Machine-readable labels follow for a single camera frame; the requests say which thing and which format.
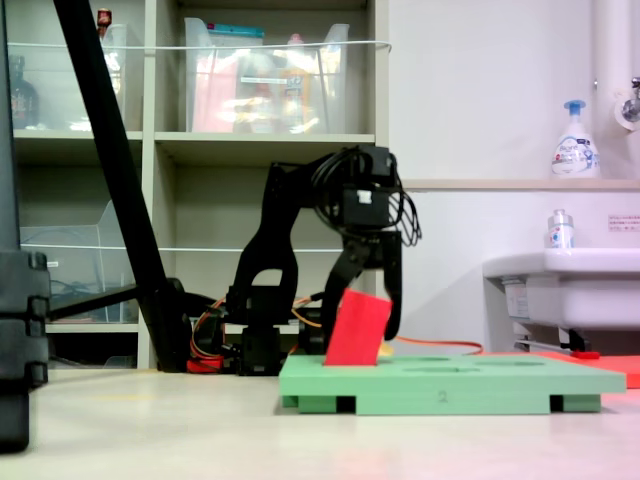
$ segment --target clear plastic bin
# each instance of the clear plastic bin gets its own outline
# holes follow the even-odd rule
[[[125,128],[142,128],[142,50],[127,25],[111,25],[103,49]],[[11,104],[16,129],[91,131],[66,48],[9,46]]]
[[[202,20],[185,29],[187,46],[203,47],[187,50],[187,131],[346,133],[346,46],[219,50]],[[348,31],[333,25],[325,42]]]
[[[52,308],[134,283],[111,202],[97,225],[22,227],[20,239],[23,249],[47,256]],[[132,300],[59,321],[137,323],[138,308]]]

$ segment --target green shape sorter board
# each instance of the green shape sorter board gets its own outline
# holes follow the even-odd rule
[[[323,362],[289,356],[279,378],[283,407],[359,415],[599,412],[600,394],[626,391],[621,373],[537,356],[383,357],[375,367]]]

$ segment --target pump bottle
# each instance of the pump bottle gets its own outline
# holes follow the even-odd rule
[[[556,147],[551,163],[552,178],[600,178],[598,149],[580,120],[580,110],[585,106],[582,100],[564,104],[570,121]]]

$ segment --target washbasin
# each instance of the washbasin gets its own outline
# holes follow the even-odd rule
[[[562,329],[640,329],[640,249],[544,249],[489,260],[509,315]]]

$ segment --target shelf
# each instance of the shelf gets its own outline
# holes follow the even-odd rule
[[[252,10],[363,10],[367,0],[178,0],[188,8]]]
[[[47,333],[138,333],[137,323],[50,323]]]
[[[518,179],[416,179],[403,180],[409,191],[640,191],[640,180],[574,178],[562,180]]]
[[[224,326],[224,333],[227,335],[240,335],[245,328],[247,327],[244,325],[226,324]],[[282,335],[297,335],[299,331],[298,325],[280,325],[278,328],[280,328]]]
[[[129,147],[137,167],[142,165],[142,132],[128,132]],[[72,130],[15,130],[19,165],[97,166],[92,132]]]
[[[177,165],[268,167],[272,162],[304,164],[358,144],[373,144],[364,134],[236,134],[159,132],[156,143]]]

